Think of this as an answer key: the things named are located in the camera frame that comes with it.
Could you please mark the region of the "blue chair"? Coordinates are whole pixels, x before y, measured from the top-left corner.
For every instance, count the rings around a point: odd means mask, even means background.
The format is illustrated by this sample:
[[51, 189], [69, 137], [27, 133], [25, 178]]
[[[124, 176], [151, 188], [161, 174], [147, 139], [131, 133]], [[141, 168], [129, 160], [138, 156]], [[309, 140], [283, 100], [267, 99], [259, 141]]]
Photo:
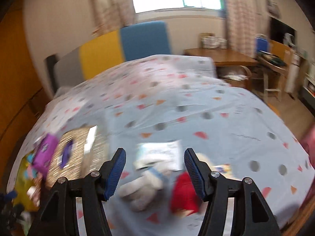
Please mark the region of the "blue chair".
[[257, 34], [255, 36], [256, 42], [256, 54], [260, 52], [268, 52], [269, 51], [269, 39], [264, 34]]

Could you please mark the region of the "red plush toy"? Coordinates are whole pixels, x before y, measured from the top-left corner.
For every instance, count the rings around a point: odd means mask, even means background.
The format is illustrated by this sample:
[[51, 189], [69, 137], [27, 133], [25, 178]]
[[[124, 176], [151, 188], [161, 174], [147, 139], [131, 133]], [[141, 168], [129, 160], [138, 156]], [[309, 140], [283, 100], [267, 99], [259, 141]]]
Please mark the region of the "red plush toy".
[[197, 196], [188, 172], [176, 179], [172, 190], [170, 211], [178, 217], [187, 217], [200, 211], [201, 201]]

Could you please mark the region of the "wooden wardrobe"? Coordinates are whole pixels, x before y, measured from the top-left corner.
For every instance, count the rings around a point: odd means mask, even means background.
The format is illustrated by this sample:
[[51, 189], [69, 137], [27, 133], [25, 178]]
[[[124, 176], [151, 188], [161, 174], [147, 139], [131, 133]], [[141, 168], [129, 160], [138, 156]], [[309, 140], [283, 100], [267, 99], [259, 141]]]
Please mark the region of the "wooden wardrobe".
[[26, 42], [23, 0], [15, 0], [1, 20], [1, 173], [16, 143], [25, 137], [49, 98]]

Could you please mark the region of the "gold ornate tissue holder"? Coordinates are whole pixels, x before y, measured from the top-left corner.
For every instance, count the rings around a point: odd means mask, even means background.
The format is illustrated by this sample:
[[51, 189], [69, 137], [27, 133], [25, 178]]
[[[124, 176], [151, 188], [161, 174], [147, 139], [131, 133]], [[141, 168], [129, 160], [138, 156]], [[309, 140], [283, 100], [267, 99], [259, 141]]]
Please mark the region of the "gold ornate tissue holder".
[[45, 185], [51, 188], [61, 177], [83, 178], [100, 169], [108, 155], [109, 143], [103, 127], [92, 125], [64, 133], [51, 159]]

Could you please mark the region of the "grey yellow blue headboard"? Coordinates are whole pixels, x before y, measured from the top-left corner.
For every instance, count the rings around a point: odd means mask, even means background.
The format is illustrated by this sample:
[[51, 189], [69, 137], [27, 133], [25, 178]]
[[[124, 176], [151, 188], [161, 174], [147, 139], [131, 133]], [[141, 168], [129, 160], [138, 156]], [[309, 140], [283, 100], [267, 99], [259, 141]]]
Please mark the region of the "grey yellow blue headboard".
[[137, 23], [104, 35], [77, 47], [62, 58], [46, 58], [54, 91], [77, 86], [123, 62], [151, 55], [172, 54], [167, 24], [163, 21]]

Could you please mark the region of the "wooden desk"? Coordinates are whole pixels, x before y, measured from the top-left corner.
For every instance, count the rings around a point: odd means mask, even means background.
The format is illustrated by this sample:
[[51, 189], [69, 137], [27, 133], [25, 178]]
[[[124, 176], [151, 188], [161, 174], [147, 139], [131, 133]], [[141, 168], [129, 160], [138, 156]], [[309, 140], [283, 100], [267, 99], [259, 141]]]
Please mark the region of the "wooden desk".
[[184, 55], [212, 58], [219, 78], [251, 91], [250, 67], [257, 66], [253, 58], [229, 49], [186, 49]]

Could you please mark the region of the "white wet wipes pack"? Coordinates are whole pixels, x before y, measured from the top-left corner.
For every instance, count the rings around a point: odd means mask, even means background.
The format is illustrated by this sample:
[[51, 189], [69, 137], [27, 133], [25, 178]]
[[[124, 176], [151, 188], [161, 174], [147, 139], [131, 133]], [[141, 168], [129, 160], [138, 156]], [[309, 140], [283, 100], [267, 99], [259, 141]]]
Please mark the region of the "white wet wipes pack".
[[167, 162], [172, 171], [183, 169], [181, 141], [140, 143], [137, 145], [135, 169], [152, 167], [158, 162]]

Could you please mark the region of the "white plush toy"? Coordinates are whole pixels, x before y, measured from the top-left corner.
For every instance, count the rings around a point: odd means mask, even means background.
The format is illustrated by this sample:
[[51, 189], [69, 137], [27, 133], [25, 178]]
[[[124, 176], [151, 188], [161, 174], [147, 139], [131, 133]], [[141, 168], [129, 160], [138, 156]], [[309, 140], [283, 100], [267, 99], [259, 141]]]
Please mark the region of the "white plush toy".
[[144, 211], [163, 190], [171, 171], [169, 161], [161, 161], [148, 168], [142, 175], [119, 188], [119, 197], [130, 202], [134, 211]]

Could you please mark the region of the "gold tin tray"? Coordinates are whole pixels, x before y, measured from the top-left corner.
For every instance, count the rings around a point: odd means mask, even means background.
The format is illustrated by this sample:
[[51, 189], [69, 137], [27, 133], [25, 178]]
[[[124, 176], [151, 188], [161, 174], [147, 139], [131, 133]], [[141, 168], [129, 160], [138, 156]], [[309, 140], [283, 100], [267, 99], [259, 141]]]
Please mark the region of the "gold tin tray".
[[17, 196], [13, 205], [21, 204], [25, 211], [36, 212], [40, 204], [40, 191], [42, 177], [32, 165], [34, 151], [27, 153], [21, 160], [14, 191]]

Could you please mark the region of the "patterned light blue bedspread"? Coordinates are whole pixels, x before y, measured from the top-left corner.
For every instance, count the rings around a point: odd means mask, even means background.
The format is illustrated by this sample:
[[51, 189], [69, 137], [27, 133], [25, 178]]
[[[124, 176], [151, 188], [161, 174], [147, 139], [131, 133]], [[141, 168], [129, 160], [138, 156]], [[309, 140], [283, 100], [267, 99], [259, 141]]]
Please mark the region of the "patterned light blue bedspread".
[[114, 235], [197, 233], [201, 215], [178, 218], [169, 209], [186, 148], [213, 165], [228, 164], [236, 178], [251, 177], [281, 228], [302, 205], [314, 179], [308, 154], [283, 120], [252, 92], [218, 79], [212, 60], [153, 55], [108, 69], [51, 101], [22, 144], [8, 188], [37, 138], [94, 125], [105, 134], [107, 157], [119, 147], [127, 153], [122, 183], [140, 175], [134, 163], [141, 144], [180, 145], [164, 200], [141, 212], [117, 195], [105, 204]]

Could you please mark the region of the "beige patterned curtain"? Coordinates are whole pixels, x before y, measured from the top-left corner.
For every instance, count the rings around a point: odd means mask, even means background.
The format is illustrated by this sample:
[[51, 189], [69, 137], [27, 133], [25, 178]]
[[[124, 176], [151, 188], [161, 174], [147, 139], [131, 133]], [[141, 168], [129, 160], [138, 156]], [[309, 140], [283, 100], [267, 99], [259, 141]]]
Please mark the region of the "beige patterned curtain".
[[228, 47], [253, 58], [258, 20], [255, 0], [224, 0], [224, 2]]

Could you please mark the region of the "purple tissue box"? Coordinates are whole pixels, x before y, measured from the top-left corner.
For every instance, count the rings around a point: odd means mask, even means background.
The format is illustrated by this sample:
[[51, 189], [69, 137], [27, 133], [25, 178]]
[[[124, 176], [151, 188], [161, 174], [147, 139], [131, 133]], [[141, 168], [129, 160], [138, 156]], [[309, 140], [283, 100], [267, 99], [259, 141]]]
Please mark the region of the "purple tissue box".
[[34, 143], [34, 156], [32, 167], [40, 172], [44, 178], [47, 177], [52, 156], [58, 145], [58, 138], [50, 133], [39, 137]]

